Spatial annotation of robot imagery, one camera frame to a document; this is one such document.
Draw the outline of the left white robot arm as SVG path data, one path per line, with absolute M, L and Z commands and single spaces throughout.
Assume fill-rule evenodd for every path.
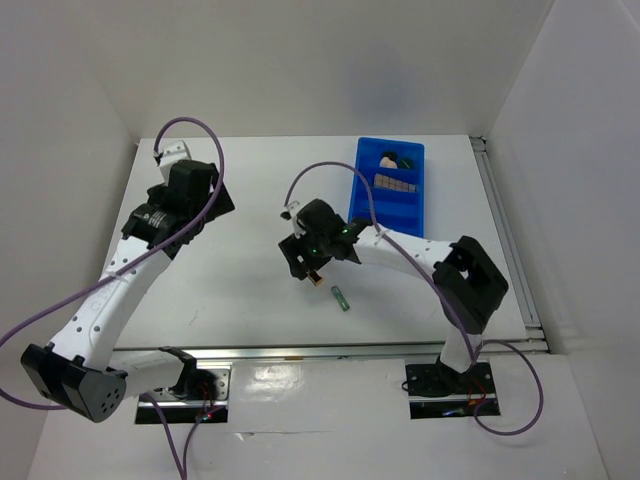
M 129 397 L 164 389 L 176 399 L 212 397 L 214 374 L 175 347 L 115 352 L 118 339 L 154 281 L 182 246 L 235 206 L 213 164 L 179 160 L 148 189 L 122 229 L 101 286 L 44 346 L 29 345 L 20 363 L 46 399 L 94 423 Z

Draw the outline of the black gold lipstick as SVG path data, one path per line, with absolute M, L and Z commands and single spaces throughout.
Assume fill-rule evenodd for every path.
M 323 277 L 316 270 L 309 270 L 307 272 L 307 278 L 315 287 L 321 285 L 324 281 Z

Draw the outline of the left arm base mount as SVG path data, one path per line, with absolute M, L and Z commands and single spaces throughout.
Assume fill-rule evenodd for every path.
M 168 388 L 155 389 L 149 397 L 162 410 L 169 425 L 224 424 L 229 417 L 229 393 L 232 366 L 227 363 L 203 363 L 211 378 L 188 394 L 176 395 Z

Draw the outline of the beige makeup sponge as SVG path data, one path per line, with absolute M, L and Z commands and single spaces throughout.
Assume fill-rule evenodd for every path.
M 381 168 L 390 168 L 390 169 L 397 169 L 398 165 L 397 163 L 392 160 L 391 158 L 384 156 L 381 158 L 380 162 L 379 162 L 379 166 Z

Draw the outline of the clear eyeshadow palette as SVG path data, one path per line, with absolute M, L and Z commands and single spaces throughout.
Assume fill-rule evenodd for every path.
M 415 184 L 381 174 L 376 174 L 374 176 L 374 187 L 408 193 L 415 193 L 417 191 Z

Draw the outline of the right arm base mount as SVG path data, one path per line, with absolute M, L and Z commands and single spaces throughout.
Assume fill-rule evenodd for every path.
M 458 374 L 439 363 L 407 364 L 401 388 L 412 420 L 500 416 L 493 372 L 488 362 Z

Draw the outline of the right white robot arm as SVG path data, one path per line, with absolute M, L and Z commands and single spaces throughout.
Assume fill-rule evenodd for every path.
M 292 224 L 293 232 L 279 248 L 294 278 L 318 283 L 320 269 L 335 260 L 386 267 L 426 281 L 451 324 L 437 360 L 438 384 L 457 392 L 469 383 L 487 324 L 509 290 L 476 239 L 428 240 L 365 218 L 347 223 L 320 199 L 305 206 L 292 202 L 280 217 Z

